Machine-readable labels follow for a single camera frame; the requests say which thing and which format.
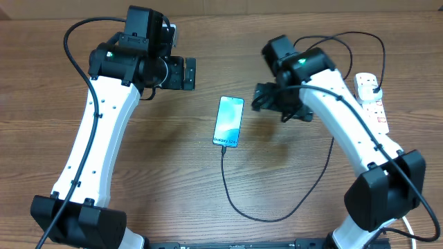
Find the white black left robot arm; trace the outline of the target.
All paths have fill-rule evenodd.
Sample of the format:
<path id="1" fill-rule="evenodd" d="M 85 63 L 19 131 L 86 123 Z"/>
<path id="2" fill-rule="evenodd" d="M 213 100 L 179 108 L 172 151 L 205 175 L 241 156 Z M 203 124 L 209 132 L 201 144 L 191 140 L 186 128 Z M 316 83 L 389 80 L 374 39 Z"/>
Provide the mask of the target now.
<path id="1" fill-rule="evenodd" d="M 30 214 L 43 239 L 74 248 L 148 248 L 109 209 L 111 180 L 129 119 L 143 91 L 195 89 L 194 58 L 173 56 L 177 27 L 161 12 L 130 6 L 125 28 L 91 51 L 87 103 L 67 163 L 50 196 L 34 197 Z"/>

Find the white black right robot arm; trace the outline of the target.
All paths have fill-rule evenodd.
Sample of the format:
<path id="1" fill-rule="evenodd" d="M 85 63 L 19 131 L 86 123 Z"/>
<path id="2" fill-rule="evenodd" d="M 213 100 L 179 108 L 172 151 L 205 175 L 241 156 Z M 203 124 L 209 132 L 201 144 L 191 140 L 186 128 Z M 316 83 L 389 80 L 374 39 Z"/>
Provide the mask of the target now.
<path id="1" fill-rule="evenodd" d="M 257 85 L 253 110 L 278 111 L 282 121 L 309 122 L 317 115 L 356 174 L 344 196 L 348 216 L 324 239 L 324 248 L 368 248 L 395 220 L 419 205 L 429 207 L 422 196 L 422 155 L 417 150 L 404 152 L 377 131 L 320 48 L 299 53 L 281 35 L 268 41 L 262 55 L 275 82 Z"/>

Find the blue smartphone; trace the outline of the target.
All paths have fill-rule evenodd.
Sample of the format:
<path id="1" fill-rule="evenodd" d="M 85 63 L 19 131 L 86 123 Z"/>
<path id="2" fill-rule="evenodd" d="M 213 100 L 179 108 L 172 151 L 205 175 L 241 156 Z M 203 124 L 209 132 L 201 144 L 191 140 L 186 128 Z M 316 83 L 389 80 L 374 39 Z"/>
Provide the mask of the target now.
<path id="1" fill-rule="evenodd" d="M 221 96 L 213 134 L 213 144 L 237 147 L 244 110 L 244 100 Z"/>

